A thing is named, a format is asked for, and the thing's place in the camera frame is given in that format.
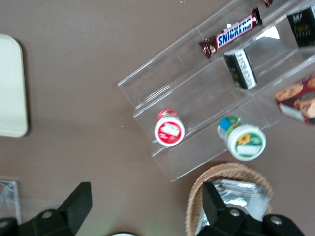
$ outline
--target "white tray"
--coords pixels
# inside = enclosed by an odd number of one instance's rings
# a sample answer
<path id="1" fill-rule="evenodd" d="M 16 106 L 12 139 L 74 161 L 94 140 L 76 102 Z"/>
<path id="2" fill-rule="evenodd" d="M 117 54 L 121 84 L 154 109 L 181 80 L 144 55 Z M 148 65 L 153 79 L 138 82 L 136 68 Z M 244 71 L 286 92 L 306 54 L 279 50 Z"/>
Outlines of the white tray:
<path id="1" fill-rule="evenodd" d="M 28 130 L 22 50 L 0 34 L 0 136 L 22 137 Z"/>

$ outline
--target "green jar label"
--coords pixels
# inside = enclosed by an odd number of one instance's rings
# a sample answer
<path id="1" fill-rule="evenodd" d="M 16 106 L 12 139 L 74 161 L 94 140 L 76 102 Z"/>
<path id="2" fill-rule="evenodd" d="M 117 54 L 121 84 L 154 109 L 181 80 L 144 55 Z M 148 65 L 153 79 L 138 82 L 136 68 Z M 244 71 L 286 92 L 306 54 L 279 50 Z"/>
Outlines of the green jar label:
<path id="1" fill-rule="evenodd" d="M 264 143 L 260 135 L 254 132 L 242 134 L 235 143 L 235 152 L 241 157 L 253 157 L 263 148 Z"/>

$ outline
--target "cracker box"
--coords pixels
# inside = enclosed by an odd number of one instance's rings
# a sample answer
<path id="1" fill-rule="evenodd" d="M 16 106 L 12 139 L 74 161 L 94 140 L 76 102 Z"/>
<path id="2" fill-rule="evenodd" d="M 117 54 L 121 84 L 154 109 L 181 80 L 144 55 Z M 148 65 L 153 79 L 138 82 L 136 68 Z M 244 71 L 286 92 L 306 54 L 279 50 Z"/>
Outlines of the cracker box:
<path id="1" fill-rule="evenodd" d="M 275 95 L 280 111 L 298 121 L 315 124 L 315 72 Z"/>

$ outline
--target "candy bar wrapper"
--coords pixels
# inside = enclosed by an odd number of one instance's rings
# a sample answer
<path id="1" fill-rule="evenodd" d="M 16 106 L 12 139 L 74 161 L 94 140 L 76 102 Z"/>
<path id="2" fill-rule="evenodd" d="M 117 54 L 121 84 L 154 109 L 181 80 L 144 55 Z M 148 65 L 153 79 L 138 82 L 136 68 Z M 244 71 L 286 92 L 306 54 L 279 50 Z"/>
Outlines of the candy bar wrapper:
<path id="1" fill-rule="evenodd" d="M 273 0 L 264 0 L 265 6 L 270 7 L 272 5 Z"/>
<path id="2" fill-rule="evenodd" d="M 210 58 L 213 53 L 233 42 L 243 34 L 249 32 L 255 26 L 261 24 L 262 20 L 260 18 L 258 8 L 256 8 L 252 11 L 251 15 L 245 19 L 236 22 L 227 29 L 224 29 L 221 33 L 217 34 L 217 36 L 213 36 L 200 42 L 199 45 L 201 46 L 206 58 Z"/>
<path id="3" fill-rule="evenodd" d="M 315 72 L 276 93 L 275 100 L 283 114 L 315 125 Z"/>
<path id="4" fill-rule="evenodd" d="M 224 53 L 224 60 L 238 87 L 248 90 L 257 85 L 251 64 L 243 49 Z"/>
<path id="5" fill-rule="evenodd" d="M 311 7 L 287 18 L 299 47 L 315 45 L 315 18 Z"/>

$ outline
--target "acrylic shelf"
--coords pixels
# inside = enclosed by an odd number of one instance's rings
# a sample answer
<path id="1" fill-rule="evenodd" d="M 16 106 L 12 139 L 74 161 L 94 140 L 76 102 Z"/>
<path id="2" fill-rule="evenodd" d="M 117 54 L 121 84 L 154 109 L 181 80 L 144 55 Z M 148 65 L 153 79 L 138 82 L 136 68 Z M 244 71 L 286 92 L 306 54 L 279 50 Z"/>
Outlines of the acrylic shelf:
<path id="1" fill-rule="evenodd" d="M 135 108 L 134 119 L 152 141 L 153 159 L 171 180 L 226 151 L 217 135 L 218 123 L 226 115 L 239 115 L 261 129 L 284 118 L 274 94 L 311 73 L 315 65 L 314 47 L 298 48 L 286 15 L 314 4 L 314 0 L 277 0 L 266 8 L 261 0 L 234 0 L 119 82 Z M 206 59 L 198 43 L 256 7 L 263 26 Z M 256 87 L 235 86 L 223 59 L 224 52 L 233 49 L 247 53 Z M 167 108 L 179 113 L 186 130 L 182 142 L 173 147 L 154 138 L 157 114 Z"/>

